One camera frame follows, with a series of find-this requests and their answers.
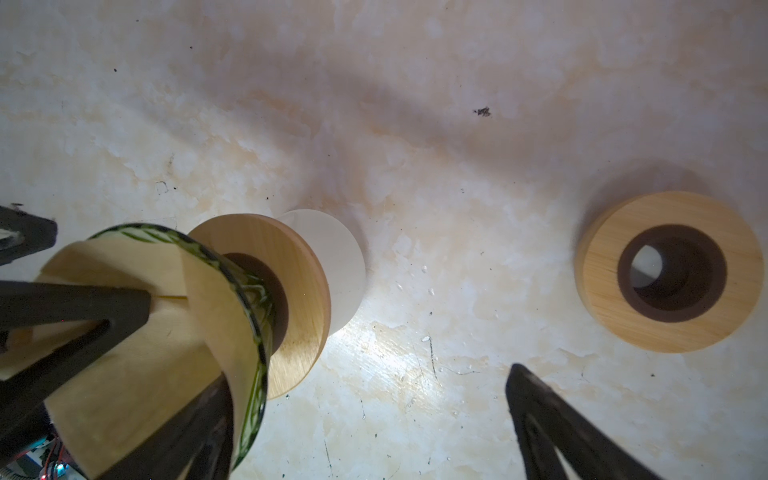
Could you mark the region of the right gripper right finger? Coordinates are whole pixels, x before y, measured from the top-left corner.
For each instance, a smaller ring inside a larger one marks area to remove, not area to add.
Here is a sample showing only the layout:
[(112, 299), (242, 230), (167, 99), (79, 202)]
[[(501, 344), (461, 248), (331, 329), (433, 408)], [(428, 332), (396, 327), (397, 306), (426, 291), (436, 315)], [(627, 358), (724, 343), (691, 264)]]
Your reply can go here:
[(522, 364), (505, 385), (526, 477), (565, 479), (566, 460), (582, 479), (656, 479)]

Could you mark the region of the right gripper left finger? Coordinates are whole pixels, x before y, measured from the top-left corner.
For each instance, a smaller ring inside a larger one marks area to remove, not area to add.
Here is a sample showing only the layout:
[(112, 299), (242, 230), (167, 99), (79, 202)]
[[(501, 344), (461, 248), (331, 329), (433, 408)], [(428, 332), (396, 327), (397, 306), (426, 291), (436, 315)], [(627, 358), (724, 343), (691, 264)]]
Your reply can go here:
[(233, 405), (221, 375), (102, 479), (227, 479), (233, 453)]

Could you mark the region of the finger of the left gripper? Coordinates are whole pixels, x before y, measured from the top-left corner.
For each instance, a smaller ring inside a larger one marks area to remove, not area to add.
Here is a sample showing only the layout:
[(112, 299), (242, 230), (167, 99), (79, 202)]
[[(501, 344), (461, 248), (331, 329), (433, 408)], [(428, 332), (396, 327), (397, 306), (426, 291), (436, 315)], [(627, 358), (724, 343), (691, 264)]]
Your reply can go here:
[(8, 233), (1, 239), (1, 264), (7, 265), (53, 247), (58, 225), (54, 220), (2, 207), (1, 230)]
[(144, 326), (151, 295), (114, 287), (1, 283), (1, 436)]

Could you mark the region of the green glass dripper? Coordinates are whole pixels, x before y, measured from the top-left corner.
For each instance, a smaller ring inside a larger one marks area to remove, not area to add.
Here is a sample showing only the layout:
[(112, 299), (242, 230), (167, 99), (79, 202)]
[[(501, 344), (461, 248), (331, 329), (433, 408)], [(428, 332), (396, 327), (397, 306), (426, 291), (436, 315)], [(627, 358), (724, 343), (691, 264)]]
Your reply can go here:
[(229, 384), (234, 408), (232, 466), (253, 445), (264, 417), (273, 352), (275, 299), (261, 274), (251, 273), (208, 246), (164, 226), (132, 223), (90, 238), (133, 261), (161, 287), (182, 296)]

